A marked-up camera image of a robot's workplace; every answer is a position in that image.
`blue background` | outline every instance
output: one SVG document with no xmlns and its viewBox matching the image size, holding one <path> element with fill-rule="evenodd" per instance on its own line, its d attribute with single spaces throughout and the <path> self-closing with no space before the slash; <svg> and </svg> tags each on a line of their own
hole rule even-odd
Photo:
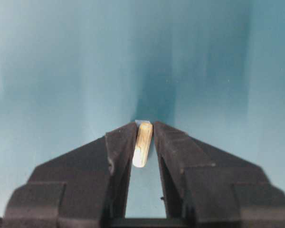
<svg viewBox="0 0 285 228">
<path fill-rule="evenodd" d="M 0 216 L 33 168 L 135 119 L 285 190 L 285 0 L 0 0 Z M 156 152 L 127 216 L 164 217 Z"/>
</svg>

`teal backdrop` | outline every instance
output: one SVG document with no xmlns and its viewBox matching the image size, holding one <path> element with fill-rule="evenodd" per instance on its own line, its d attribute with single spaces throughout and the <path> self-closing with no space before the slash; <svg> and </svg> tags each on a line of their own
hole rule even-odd
<svg viewBox="0 0 285 228">
<path fill-rule="evenodd" d="M 285 191 L 285 0 L 0 0 L 0 216 L 33 168 L 135 119 Z M 164 217 L 156 152 L 128 217 Z"/>
</svg>

